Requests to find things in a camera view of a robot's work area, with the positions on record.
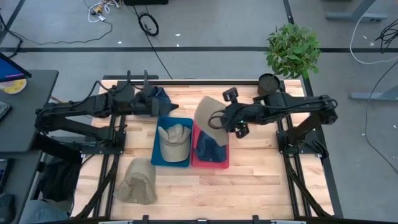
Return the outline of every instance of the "blue bin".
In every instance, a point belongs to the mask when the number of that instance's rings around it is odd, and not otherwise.
[[[176,124],[181,124],[182,126],[188,127],[191,129],[191,135],[190,135],[190,144],[192,147],[192,129],[193,129],[193,120],[190,118],[172,118],[168,116],[161,116],[157,120],[157,126],[156,126],[156,134],[155,134],[155,142],[154,142],[154,149],[152,151],[152,159],[150,162],[152,165],[155,166],[172,166],[172,167],[188,167],[190,163],[190,155],[188,156],[187,159],[184,161],[180,162],[167,162],[163,159],[162,153],[160,151],[160,137],[159,137],[159,132],[157,130],[157,127],[162,127],[165,130],[169,129],[170,127],[176,125]]]

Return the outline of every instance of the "concrete floor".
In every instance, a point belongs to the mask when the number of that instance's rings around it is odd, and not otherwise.
[[[88,4],[96,3],[87,0]],[[322,47],[347,48],[355,23],[327,21],[327,11],[351,11],[359,1],[290,0],[295,22],[318,32]],[[17,1],[2,0],[0,7],[8,20]],[[151,38],[156,47],[265,46],[268,33],[287,22],[282,1],[278,0],[170,0],[166,6],[148,6],[157,19],[160,34]],[[396,19],[398,5],[393,0],[377,1],[371,12],[384,12],[388,19],[360,24],[354,47],[369,47],[380,31]],[[137,7],[139,12],[144,7]],[[87,44],[48,44],[25,41],[23,47],[148,47],[134,14],[125,7],[111,8],[106,15],[113,31]],[[38,42],[85,40],[99,37],[107,24],[90,24],[82,1],[26,0],[11,27]],[[13,47],[6,36],[0,47]],[[174,78],[257,78],[270,72],[262,52],[159,52]],[[358,54],[361,60],[395,57],[396,54]],[[103,75],[122,75],[127,69],[141,74],[168,78],[153,52],[64,52],[22,53],[14,60],[26,69],[56,69],[60,72],[53,95],[61,100],[79,100],[95,80]],[[322,53],[319,74],[310,77],[314,95],[327,94],[339,102],[339,120],[323,127],[330,152],[336,186],[345,218],[397,221],[398,175],[371,149],[364,133],[365,102],[349,100],[352,91],[369,91],[391,63],[362,65],[347,53]],[[385,91],[398,84],[398,67],[380,84]],[[398,118],[394,103],[372,103],[369,107],[368,136],[373,144],[398,167]]]

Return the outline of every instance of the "computer screen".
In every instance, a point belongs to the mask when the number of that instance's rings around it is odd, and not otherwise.
[[[31,75],[5,55],[0,54],[0,82],[30,78]]]

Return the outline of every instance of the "jeans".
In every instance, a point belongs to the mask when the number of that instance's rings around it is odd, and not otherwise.
[[[68,213],[41,200],[26,202],[20,224],[54,222],[66,220]]]

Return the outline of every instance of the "green plant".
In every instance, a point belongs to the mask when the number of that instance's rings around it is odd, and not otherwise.
[[[320,55],[317,34],[311,29],[300,27],[296,24],[286,24],[275,28],[269,34],[269,51],[267,55],[268,66],[271,66],[276,75],[284,77],[308,78],[308,71],[318,73],[316,66]]]

